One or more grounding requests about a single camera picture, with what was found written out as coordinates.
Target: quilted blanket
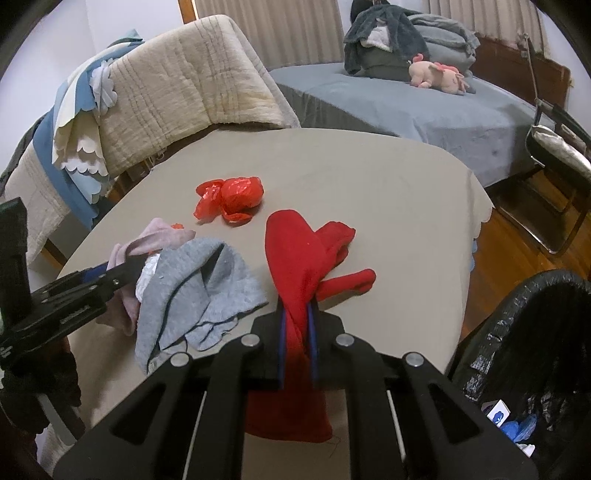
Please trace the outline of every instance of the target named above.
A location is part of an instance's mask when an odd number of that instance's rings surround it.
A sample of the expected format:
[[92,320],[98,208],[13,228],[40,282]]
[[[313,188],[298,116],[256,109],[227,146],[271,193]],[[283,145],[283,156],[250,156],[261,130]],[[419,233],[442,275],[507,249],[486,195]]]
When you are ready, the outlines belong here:
[[[117,103],[99,133],[111,178],[213,124],[260,122],[298,128],[298,119],[248,40],[225,15],[164,33],[111,64]],[[30,144],[6,185],[27,207],[30,264],[69,213]]]

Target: pink stuffed animal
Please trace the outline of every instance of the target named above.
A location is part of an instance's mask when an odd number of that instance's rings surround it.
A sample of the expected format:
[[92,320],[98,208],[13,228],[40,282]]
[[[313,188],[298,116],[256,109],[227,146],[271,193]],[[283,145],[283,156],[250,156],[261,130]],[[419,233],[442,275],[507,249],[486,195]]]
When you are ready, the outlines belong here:
[[466,93],[469,85],[464,81],[457,68],[423,61],[423,54],[419,53],[413,58],[413,64],[408,68],[411,77],[410,84],[419,88],[439,88],[442,92],[456,95],[459,92]]

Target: black trash bag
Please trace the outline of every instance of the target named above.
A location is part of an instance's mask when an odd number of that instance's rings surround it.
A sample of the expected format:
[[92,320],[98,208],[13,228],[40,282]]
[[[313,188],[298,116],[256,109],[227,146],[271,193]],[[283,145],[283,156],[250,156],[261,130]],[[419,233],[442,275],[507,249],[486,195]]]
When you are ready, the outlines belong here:
[[552,270],[515,288],[460,344],[450,378],[479,407],[503,400],[510,420],[537,415],[522,443],[535,445],[541,479],[591,478],[590,353],[591,284]]

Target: bed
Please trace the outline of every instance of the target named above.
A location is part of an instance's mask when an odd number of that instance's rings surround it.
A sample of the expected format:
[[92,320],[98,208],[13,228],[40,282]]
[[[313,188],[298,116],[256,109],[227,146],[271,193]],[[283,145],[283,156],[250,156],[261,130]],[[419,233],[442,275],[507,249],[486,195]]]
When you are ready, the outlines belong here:
[[[524,141],[535,108],[526,101],[534,96],[519,51],[486,38],[481,42],[473,71],[495,85],[469,78],[476,93],[464,96],[349,76],[342,63],[283,67],[271,76],[302,127],[373,132],[436,145],[464,162],[487,187],[531,167]],[[543,87],[564,104],[570,72],[552,61],[537,61]]]

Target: red sock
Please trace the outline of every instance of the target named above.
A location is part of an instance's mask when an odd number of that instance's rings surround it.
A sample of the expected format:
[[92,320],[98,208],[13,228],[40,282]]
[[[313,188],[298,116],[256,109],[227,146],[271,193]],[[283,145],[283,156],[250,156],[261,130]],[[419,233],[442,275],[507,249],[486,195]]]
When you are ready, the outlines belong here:
[[274,440],[325,442],[332,437],[324,394],[314,390],[307,356],[307,308],[320,286],[322,298],[345,290],[368,291],[372,270],[321,280],[348,254],[355,230],[329,222],[317,232],[293,210],[267,220],[265,252],[271,277],[286,310],[284,389],[252,392],[246,410],[246,431]]

